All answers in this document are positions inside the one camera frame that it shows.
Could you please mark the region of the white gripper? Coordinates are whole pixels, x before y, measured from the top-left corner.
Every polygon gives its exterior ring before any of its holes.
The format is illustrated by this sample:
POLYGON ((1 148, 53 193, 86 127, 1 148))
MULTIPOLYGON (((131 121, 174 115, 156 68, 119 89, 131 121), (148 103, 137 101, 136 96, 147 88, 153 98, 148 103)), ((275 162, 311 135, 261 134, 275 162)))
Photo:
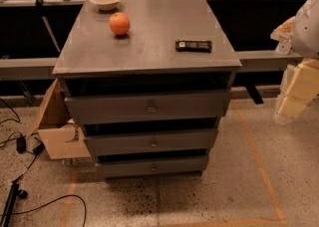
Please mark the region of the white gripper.
MULTIPOLYGON (((278 42, 275 51, 280 55, 287 55, 291 50, 294 21, 295 17, 287 19, 270 34, 270 38, 278 42)), ((286 125, 299 117, 319 95, 319 60, 305 59, 296 67, 288 65, 279 89, 273 118, 276 123, 286 125)))

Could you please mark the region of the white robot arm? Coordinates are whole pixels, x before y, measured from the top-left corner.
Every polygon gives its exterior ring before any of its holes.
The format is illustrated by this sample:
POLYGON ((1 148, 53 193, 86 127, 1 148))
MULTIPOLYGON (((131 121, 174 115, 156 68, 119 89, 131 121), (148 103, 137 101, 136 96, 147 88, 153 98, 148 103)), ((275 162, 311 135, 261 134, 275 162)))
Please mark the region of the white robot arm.
POLYGON ((297 66, 286 68, 276 101, 275 121, 288 124, 319 95, 319 0, 307 0, 270 38, 278 42, 278 54, 294 52, 303 58, 297 66))

